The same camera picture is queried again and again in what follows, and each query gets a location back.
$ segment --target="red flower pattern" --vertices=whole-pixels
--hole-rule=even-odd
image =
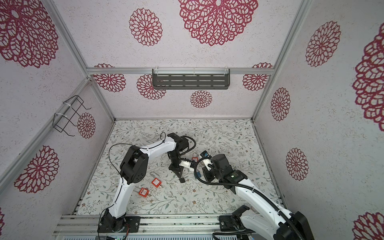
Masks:
[[[308,64],[317,67],[327,62],[337,49],[340,35],[337,22],[330,21],[319,27],[308,43],[305,54]]]
[[[287,116],[291,107],[290,103],[291,100],[287,89],[277,89],[271,101],[271,113],[276,121],[281,121]]]
[[[96,68],[114,68],[109,64],[98,64]],[[125,88],[125,78],[123,74],[94,74],[93,77],[97,84],[110,92],[120,92]]]
[[[14,186],[21,192],[37,193],[55,179],[58,168],[57,153],[49,146],[43,146],[16,179]]]
[[[253,66],[253,68],[272,68],[270,63],[259,63]],[[268,80],[267,74],[246,74],[243,76],[243,85],[246,89],[251,91],[257,91],[263,89],[266,81]]]
[[[3,230],[4,225],[5,225],[4,214],[1,212],[1,207],[0,207],[0,236],[1,236],[1,230]]]
[[[49,65],[58,35],[39,0],[0,1],[0,52],[23,67]]]
[[[197,108],[205,108],[212,102],[212,95],[204,90],[198,90],[191,95],[191,103]]]
[[[137,9],[132,13],[129,29],[133,37],[144,46],[157,44],[163,34],[159,19],[153,12],[144,8]]]
[[[289,174],[296,180],[304,180],[308,174],[308,161],[304,153],[297,148],[292,148],[285,160]]]
[[[184,28],[200,43],[223,45],[233,41],[252,21],[257,0],[179,0]]]
[[[141,95],[152,100],[162,98],[167,92],[166,90],[156,90],[153,88],[152,75],[150,74],[140,76],[137,80],[137,89]]]
[[[353,223],[354,240],[384,239],[384,216],[381,213],[366,212],[364,215],[359,215]]]
[[[379,34],[364,48],[364,56],[355,67],[357,105],[364,109],[364,118],[372,119],[384,131],[384,23]]]
[[[83,138],[90,138],[95,133],[96,124],[95,119],[89,113],[80,115],[77,121],[77,129]]]

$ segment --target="metal platform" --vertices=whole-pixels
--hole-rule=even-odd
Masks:
[[[212,234],[220,231],[218,221],[220,215],[223,214],[141,215],[138,233],[129,235]],[[62,215],[53,235],[97,236],[99,217],[100,215]]]
[[[111,235],[117,240],[124,240],[125,235]],[[221,240],[237,240],[236,236],[218,236]],[[183,235],[129,235],[128,240],[214,240],[211,234],[183,234]],[[60,236],[56,240],[98,240],[98,236]]]

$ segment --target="white wall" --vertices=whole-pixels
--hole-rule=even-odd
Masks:
[[[247,3],[243,6],[230,8],[233,15],[224,17],[229,19],[226,23],[229,30],[225,35],[240,32],[239,27],[242,24],[235,24],[232,21],[236,17],[241,17],[237,21],[246,22],[248,19],[250,22],[244,24],[243,32],[237,34],[232,41],[228,40],[223,45],[213,46],[200,43],[199,39],[191,37],[188,27],[185,28],[184,20],[180,16],[180,11],[185,8],[181,5],[183,3],[188,5],[191,2],[193,1],[55,1],[88,66],[105,63],[114,67],[252,67],[265,61],[274,64],[301,1],[252,0],[244,1]],[[216,20],[215,26],[223,26],[222,18],[217,17],[222,14],[214,14],[213,7],[217,7],[216,1],[211,2],[212,5],[206,6],[204,8],[206,11],[200,14],[208,13],[210,19]],[[254,6],[257,8],[252,15],[234,14],[251,11]],[[134,11],[142,8],[155,15],[152,18],[144,14],[157,23],[157,30],[161,29],[161,37],[149,35],[151,38],[148,39],[153,42],[153,45],[149,46],[138,42],[131,31],[138,29],[137,25],[143,22],[131,21],[131,16],[132,19],[136,16],[133,14]]]
[[[0,6],[3,174],[84,76],[40,1],[6,1]],[[80,96],[86,107],[92,107],[79,112],[93,116],[94,134],[83,138],[70,124],[66,131],[74,137],[50,132],[40,149],[52,150],[31,158],[28,167],[0,196],[0,239],[49,239],[60,216],[74,210],[111,126],[90,86]]]
[[[209,93],[206,93],[209,98],[203,101],[206,104],[195,107],[191,96],[197,90],[155,90],[155,94],[142,95],[137,88],[138,82],[140,88],[142,86],[142,80],[139,81],[141,76],[144,75],[125,74],[126,85],[119,92],[101,88],[116,118],[249,118],[262,94],[261,89],[246,89],[242,82],[243,75],[232,74],[227,90],[206,90]],[[149,78],[147,75],[141,79],[149,82]]]
[[[370,47],[366,48],[371,54],[367,61],[376,65],[368,65],[367,80],[363,81],[373,82],[378,90],[362,89],[368,96],[376,95],[376,108],[382,113],[383,9],[383,1],[377,0],[314,1],[256,122],[290,210],[301,211],[308,218],[315,239],[384,236],[384,132],[374,119],[364,118],[362,107],[366,106],[355,103],[353,88],[362,78],[355,67],[362,61],[364,48],[381,31],[376,37],[377,52],[372,54]],[[340,26],[340,41],[332,57],[311,66],[306,61],[308,43],[329,21]],[[336,39],[338,34],[330,36]],[[369,70],[375,67],[378,74],[373,77]],[[288,91],[290,100],[284,104],[290,107],[286,117],[277,121],[271,113],[271,101],[279,88]],[[295,148],[306,160],[301,156],[300,171],[291,171],[291,175],[287,156],[289,163],[289,152]]]
[[[90,113],[95,121],[94,134],[90,138],[80,135],[77,127],[69,124],[65,130],[74,137],[52,130],[43,146],[49,146],[56,153],[58,160],[49,162],[48,171],[40,171],[41,175],[36,180],[42,181],[47,176],[54,176],[47,184],[37,184],[37,188],[30,188],[33,184],[19,181],[20,179],[33,179],[36,174],[33,165],[43,166],[31,159],[28,165],[30,174],[20,173],[19,178],[4,191],[0,198],[0,208],[4,226],[1,229],[0,239],[49,239],[61,215],[71,214],[75,209],[85,185],[88,173],[96,159],[97,153],[107,137],[111,122],[95,97],[91,86],[85,87],[80,93],[84,105],[79,109],[80,115]],[[73,117],[75,124],[78,116]]]
[[[69,94],[84,79],[58,39],[49,65],[23,67],[0,57],[0,174],[20,154]]]

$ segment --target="floral wallpaper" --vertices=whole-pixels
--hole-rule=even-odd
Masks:
[[[384,132],[384,23],[374,40],[365,46],[355,71],[355,103],[364,109],[364,118],[373,120]]]
[[[188,158],[204,150],[211,155],[224,153],[234,169],[243,171],[262,192],[277,200],[278,196],[248,119],[117,121],[77,214],[100,214],[113,200],[119,175],[108,161],[107,154],[111,145],[151,144],[160,139],[162,131],[188,135],[196,140],[196,148],[186,154]],[[118,169],[128,148],[126,145],[117,145],[111,149],[111,161]],[[183,172],[186,182],[180,183],[175,174],[168,170],[169,164],[167,154],[148,163],[147,174],[134,190],[127,213],[221,214],[232,213],[246,204],[224,187],[200,183],[188,169]],[[155,178],[162,181],[162,188],[151,184]],[[146,198],[138,194],[142,187],[150,191]]]
[[[39,0],[0,2],[0,52],[23,67],[49,65],[56,58],[55,25]]]
[[[366,212],[353,223],[354,240],[384,239],[384,215],[381,213]]]
[[[271,100],[271,113],[276,121],[286,118],[291,107],[290,95],[285,88],[279,88],[273,94]]]
[[[137,89],[139,93],[148,99],[157,100],[166,94],[166,90],[157,90],[153,88],[152,85],[152,75],[145,74],[139,77],[137,80]]]
[[[273,65],[270,63],[259,63],[254,65],[253,68],[273,68]],[[267,74],[246,74],[243,76],[243,85],[248,90],[257,91],[264,88],[268,78],[269,75]]]
[[[163,29],[156,15],[148,9],[135,10],[129,19],[129,29],[134,38],[144,46],[153,46],[160,41]]]
[[[59,168],[57,153],[50,146],[43,146],[26,169],[14,182],[21,192],[37,193],[55,179]]]
[[[4,214],[1,212],[1,207],[0,207],[0,236],[1,236],[1,231],[2,231],[4,225],[5,225]]]
[[[179,0],[180,17],[184,20],[184,28],[191,37],[201,44],[223,45],[233,41],[252,21],[252,15],[258,7],[257,0],[251,1],[196,1]]]
[[[97,64],[96,68],[113,68],[109,64]],[[94,74],[93,77],[97,84],[110,92],[120,92],[125,88],[125,78],[123,74]]]
[[[312,1],[256,118],[285,204],[315,239],[384,239],[383,9]]]
[[[340,42],[340,26],[337,22],[329,21],[321,25],[312,35],[306,49],[308,65],[317,67],[327,62],[336,51]]]
[[[212,95],[205,90],[198,90],[191,95],[191,103],[194,107],[205,108],[212,102]]]
[[[82,113],[77,121],[77,129],[83,138],[90,138],[95,133],[96,123],[90,113]]]
[[[206,68],[276,62],[301,0],[54,2],[88,66]]]

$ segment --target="cable tie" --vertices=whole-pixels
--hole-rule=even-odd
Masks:
[[[64,117],[66,117],[66,118],[67,118],[67,116],[66,116],[66,115],[64,115],[64,114],[62,114],[62,113],[56,113],[56,114],[58,114],[58,115],[62,115],[62,116],[64,116]]]

